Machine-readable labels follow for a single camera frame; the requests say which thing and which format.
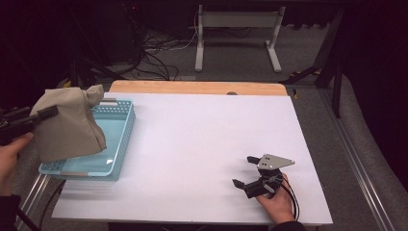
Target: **metal rail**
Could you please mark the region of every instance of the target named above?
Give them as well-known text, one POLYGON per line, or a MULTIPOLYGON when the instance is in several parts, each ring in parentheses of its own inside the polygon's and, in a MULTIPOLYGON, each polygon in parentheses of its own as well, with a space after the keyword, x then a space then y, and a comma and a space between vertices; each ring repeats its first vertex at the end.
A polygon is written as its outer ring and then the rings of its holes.
POLYGON ((382 231, 395 231, 394 226, 381 203, 375 186, 372 184, 367 172, 360 161, 357 151, 350 140, 349 134, 345 130, 340 118, 336 118, 331 107, 331 96, 327 90, 318 90, 319 96, 325 108, 330 114, 330 118, 335 125, 344 145, 344 154, 351 165, 354 175, 361 187, 361 190, 371 208, 372 214, 377 221, 378 227, 382 231))

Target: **person's sleeve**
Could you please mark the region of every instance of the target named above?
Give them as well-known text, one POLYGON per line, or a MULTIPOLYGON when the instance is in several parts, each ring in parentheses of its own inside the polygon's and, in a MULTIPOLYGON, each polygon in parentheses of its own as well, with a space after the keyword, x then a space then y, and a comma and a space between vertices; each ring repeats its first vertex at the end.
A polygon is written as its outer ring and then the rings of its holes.
POLYGON ((300 222, 288 221, 276 225, 270 231, 306 231, 306 228, 300 222))
POLYGON ((17 230, 14 224, 20 200, 18 195, 0 196, 0 230, 17 230))

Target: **wooden table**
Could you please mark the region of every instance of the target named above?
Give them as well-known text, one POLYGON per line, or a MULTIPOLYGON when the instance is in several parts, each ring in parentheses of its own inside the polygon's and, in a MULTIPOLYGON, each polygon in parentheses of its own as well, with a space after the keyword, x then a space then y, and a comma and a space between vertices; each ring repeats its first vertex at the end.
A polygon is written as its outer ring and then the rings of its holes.
POLYGON ((288 95, 281 84, 126 80, 114 81, 109 92, 288 95))
POLYGON ((332 223, 283 86, 116 81, 105 97, 132 100, 137 115, 119 180, 67 181, 53 218, 270 224, 257 201, 232 183, 258 179, 246 157, 270 153, 296 161, 284 171, 302 211, 299 221, 332 223), (238 95, 223 95, 231 91, 238 95))

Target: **gray carpet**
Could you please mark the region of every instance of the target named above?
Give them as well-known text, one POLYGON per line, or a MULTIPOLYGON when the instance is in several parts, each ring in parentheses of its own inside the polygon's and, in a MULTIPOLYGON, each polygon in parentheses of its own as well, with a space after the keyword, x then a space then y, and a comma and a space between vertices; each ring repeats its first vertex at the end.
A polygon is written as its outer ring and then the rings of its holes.
MULTIPOLYGON (((264 40, 268 39, 271 30, 265 29, 254 29, 247 38, 234 38, 222 32, 209 33, 205 38, 204 65, 200 73, 194 71, 194 44, 183 50, 161 51, 156 57, 165 64, 178 66, 182 80, 274 83, 286 79, 291 72, 305 69, 312 64, 325 31, 326 29, 319 27, 302 28, 298 31, 291 27, 282 28, 276 44, 282 73, 274 73, 269 62, 264 40)), ((139 68, 155 70, 155 67, 147 64, 141 64, 139 68)), ((148 74, 137 71, 134 71, 133 75, 127 75, 128 78, 136 76, 149 77, 148 74)), ((293 95, 292 89, 297 89, 298 98, 293 97, 293 104, 334 221, 334 224, 322 226, 319 230, 380 230, 344 154, 342 139, 330 120, 330 112, 324 107, 319 90, 310 85, 313 79, 314 77, 310 77, 300 84, 289 86, 288 93, 293 95)), ((104 81, 108 87, 110 80, 104 81)), ((346 79, 342 89, 341 116, 341 121, 395 230, 408 230, 407 191, 399 184, 373 141, 353 89, 346 79)), ((23 153, 18 162, 14 189, 23 199, 33 184, 38 164, 38 156, 33 151, 23 153)), ((59 182, 52 179, 47 187, 36 212, 32 215, 36 223, 59 182)), ((50 218, 55 201, 46 213, 43 230, 108 230, 108 225, 104 222, 50 218)))

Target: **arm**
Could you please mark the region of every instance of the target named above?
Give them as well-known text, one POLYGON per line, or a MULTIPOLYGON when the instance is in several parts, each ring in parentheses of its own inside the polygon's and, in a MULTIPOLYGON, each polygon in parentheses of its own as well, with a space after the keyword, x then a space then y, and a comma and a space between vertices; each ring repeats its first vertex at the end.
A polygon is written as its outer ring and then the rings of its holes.
POLYGON ((6 146, 0 146, 0 230, 16 230, 14 228, 20 197, 12 195, 13 179, 15 176, 15 165, 17 154, 33 138, 28 133, 15 139, 6 146))
MULTIPOLYGON (((285 180, 283 184, 286 188, 289 188, 289 184, 285 180)), ((303 224, 294 220, 292 200, 285 190, 279 189, 272 199, 268 199, 264 195, 258 195, 256 199, 276 224, 271 231, 306 231, 303 224)))

